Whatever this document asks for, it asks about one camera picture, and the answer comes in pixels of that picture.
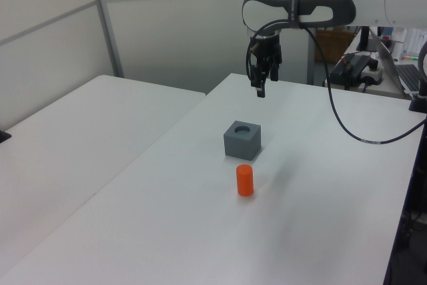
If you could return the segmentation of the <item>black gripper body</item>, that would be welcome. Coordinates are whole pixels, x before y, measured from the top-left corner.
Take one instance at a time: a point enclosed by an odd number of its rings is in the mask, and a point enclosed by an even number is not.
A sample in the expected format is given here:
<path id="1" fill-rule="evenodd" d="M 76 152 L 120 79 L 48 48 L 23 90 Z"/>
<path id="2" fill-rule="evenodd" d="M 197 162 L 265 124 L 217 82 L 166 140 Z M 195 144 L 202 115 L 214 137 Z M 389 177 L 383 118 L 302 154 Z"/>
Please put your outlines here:
<path id="1" fill-rule="evenodd" d="M 282 48 L 280 34 L 275 33 L 268 37 L 251 37 L 249 45 L 249 61 L 252 56 L 257 59 L 257 64 L 272 60 L 277 65 L 282 64 Z"/>

